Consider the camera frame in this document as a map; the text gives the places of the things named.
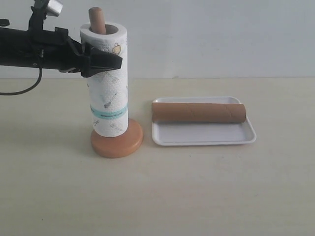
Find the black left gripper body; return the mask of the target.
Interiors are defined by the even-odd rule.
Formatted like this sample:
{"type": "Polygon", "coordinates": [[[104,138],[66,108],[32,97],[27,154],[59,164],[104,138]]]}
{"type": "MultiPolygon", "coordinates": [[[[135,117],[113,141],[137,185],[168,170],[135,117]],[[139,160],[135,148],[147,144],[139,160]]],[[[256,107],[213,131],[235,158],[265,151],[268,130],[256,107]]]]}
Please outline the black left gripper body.
{"type": "Polygon", "coordinates": [[[82,71],[81,44],[69,37],[67,29],[55,27],[54,31],[30,30],[29,36],[43,68],[61,73],[82,71]]]}

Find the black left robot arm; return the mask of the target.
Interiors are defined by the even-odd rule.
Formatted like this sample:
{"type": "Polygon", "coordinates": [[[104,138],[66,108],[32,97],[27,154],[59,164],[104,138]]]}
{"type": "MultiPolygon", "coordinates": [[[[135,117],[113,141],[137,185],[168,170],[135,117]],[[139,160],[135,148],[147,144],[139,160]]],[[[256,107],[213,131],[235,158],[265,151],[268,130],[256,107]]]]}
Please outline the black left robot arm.
{"type": "Polygon", "coordinates": [[[118,55],[104,52],[88,42],[77,42],[64,28],[54,31],[0,29],[0,63],[3,66],[41,66],[89,78],[100,72],[118,70],[122,62],[118,55]]]}

